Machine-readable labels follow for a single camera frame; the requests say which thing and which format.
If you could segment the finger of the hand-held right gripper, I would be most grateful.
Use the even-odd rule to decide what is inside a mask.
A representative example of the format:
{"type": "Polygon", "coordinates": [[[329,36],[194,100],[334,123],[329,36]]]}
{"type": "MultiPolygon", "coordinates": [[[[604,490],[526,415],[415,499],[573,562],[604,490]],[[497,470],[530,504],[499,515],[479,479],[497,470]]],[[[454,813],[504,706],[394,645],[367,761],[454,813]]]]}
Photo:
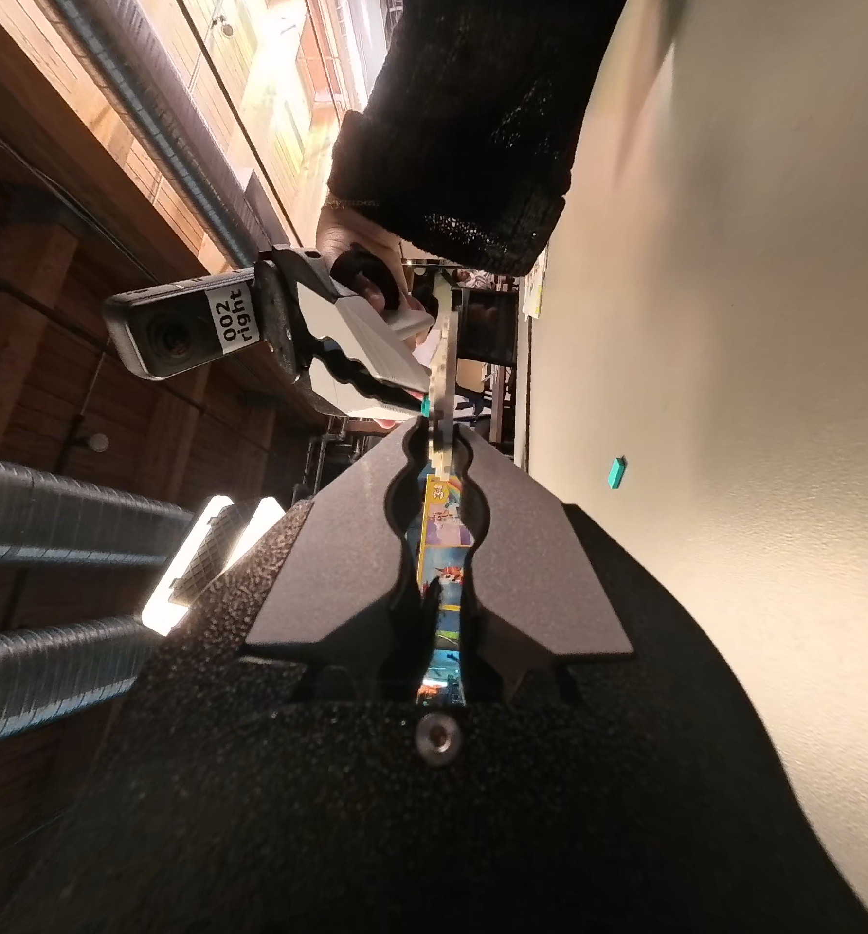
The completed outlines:
{"type": "Polygon", "coordinates": [[[324,359],[311,360],[309,379],[311,390],[318,397],[350,418],[400,423],[417,417],[414,410],[385,403],[352,383],[337,380],[324,359]]]}
{"type": "Polygon", "coordinates": [[[408,308],[393,314],[391,321],[378,314],[356,295],[333,301],[308,287],[298,287],[300,312],[311,336],[330,341],[344,363],[364,366],[373,385],[402,391],[428,393],[430,375],[405,345],[411,335],[428,332],[432,318],[422,309],[408,308]]]}

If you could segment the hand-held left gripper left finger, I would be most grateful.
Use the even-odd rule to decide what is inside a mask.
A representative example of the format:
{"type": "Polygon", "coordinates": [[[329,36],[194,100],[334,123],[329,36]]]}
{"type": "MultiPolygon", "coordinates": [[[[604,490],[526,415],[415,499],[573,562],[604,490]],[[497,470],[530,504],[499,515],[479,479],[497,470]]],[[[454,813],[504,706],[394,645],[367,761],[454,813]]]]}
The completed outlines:
{"type": "Polygon", "coordinates": [[[356,687],[419,687],[431,658],[407,533],[420,515],[428,420],[404,422],[318,492],[243,656],[340,668],[356,687]]]}

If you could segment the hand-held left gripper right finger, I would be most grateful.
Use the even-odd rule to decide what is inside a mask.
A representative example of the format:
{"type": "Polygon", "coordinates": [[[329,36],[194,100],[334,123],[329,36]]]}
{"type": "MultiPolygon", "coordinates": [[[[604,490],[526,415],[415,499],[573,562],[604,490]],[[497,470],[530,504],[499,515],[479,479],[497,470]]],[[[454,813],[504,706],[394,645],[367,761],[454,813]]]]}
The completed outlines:
{"type": "Polygon", "coordinates": [[[629,658],[634,649],[564,505],[482,437],[458,428],[467,452],[463,521],[474,545],[472,656],[511,701],[533,671],[629,658]]]}

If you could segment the round white lego plate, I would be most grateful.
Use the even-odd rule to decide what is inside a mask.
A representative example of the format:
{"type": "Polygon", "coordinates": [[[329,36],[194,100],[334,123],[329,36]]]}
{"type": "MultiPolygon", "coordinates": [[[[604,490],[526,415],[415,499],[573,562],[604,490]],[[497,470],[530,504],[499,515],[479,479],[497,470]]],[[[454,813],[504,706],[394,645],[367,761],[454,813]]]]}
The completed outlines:
{"type": "Polygon", "coordinates": [[[438,340],[430,364],[428,458],[434,473],[446,481],[452,475],[459,314],[452,306],[451,284],[442,274],[435,279],[433,293],[439,303],[439,314],[435,326],[438,340]]]}

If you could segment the yellow lego box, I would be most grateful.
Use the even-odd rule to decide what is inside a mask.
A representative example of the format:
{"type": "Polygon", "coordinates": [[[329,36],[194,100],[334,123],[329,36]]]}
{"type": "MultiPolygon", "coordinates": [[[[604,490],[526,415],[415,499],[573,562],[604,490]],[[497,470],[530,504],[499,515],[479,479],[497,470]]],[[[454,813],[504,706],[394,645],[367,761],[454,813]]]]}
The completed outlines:
{"type": "Polygon", "coordinates": [[[435,645],[417,692],[425,710],[465,704],[460,662],[461,604],[465,564],[473,538],[460,508],[462,484],[428,470],[419,479],[423,493],[418,519],[407,534],[416,551],[416,580],[422,598],[435,585],[439,594],[435,645]]]}

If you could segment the person's right hand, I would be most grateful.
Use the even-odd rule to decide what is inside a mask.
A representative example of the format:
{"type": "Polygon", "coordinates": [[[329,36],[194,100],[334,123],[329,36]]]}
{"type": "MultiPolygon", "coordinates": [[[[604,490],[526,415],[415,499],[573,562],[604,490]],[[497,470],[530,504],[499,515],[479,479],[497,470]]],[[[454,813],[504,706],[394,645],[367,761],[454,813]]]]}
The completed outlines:
{"type": "MultiPolygon", "coordinates": [[[[327,201],[319,215],[314,243],[331,271],[333,266],[339,262],[340,256],[351,251],[355,245],[368,251],[386,267],[388,274],[398,287],[398,309],[410,308],[424,311],[424,307],[417,298],[409,294],[402,264],[400,239],[362,216],[356,209],[334,206],[327,201]]],[[[390,303],[379,284],[377,275],[371,277],[363,272],[357,272],[346,279],[337,276],[334,278],[368,301],[379,315],[384,315],[390,303]]],[[[425,342],[429,331],[430,326],[425,331],[405,337],[403,343],[410,351],[415,351],[419,344],[425,342]]]]}

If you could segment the studio light panel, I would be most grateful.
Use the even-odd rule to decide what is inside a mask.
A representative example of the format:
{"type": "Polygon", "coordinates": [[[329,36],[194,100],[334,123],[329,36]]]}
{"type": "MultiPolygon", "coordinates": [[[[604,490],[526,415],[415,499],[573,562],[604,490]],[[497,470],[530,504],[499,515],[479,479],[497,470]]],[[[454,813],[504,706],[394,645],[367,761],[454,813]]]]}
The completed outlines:
{"type": "Polygon", "coordinates": [[[274,497],[239,503],[225,495],[211,498],[148,598],[142,624],[167,635],[212,581],[235,565],[284,514],[274,497]]]}

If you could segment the white paper leaflet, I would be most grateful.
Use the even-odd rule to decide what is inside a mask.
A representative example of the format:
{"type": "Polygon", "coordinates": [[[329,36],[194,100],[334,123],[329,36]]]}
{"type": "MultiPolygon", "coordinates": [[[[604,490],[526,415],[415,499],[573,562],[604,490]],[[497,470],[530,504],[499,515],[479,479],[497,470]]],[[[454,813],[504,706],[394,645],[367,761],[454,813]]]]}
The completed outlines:
{"type": "Polygon", "coordinates": [[[548,249],[545,247],[542,250],[531,270],[521,277],[519,285],[519,311],[522,315],[533,319],[541,315],[548,249]]]}

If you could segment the grey corrugated ceiling duct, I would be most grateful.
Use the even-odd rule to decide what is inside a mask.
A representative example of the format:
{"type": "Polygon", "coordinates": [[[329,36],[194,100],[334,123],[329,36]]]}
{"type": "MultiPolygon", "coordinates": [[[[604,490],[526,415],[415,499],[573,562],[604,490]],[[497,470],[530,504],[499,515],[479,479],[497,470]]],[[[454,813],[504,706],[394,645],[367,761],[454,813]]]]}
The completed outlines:
{"type": "Polygon", "coordinates": [[[38,6],[218,248],[252,266],[267,232],[140,3],[38,6]]]}

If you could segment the silver spiral duct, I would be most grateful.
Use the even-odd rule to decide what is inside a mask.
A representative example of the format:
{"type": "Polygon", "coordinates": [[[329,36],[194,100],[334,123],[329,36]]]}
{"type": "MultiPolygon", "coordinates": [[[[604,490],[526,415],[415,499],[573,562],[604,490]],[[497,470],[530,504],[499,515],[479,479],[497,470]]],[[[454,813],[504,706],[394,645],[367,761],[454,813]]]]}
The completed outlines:
{"type": "Polygon", "coordinates": [[[193,521],[171,503],[0,461],[0,566],[160,567],[193,521]]]}
{"type": "Polygon", "coordinates": [[[0,632],[0,741],[128,691],[161,641],[130,615],[0,632]]]}

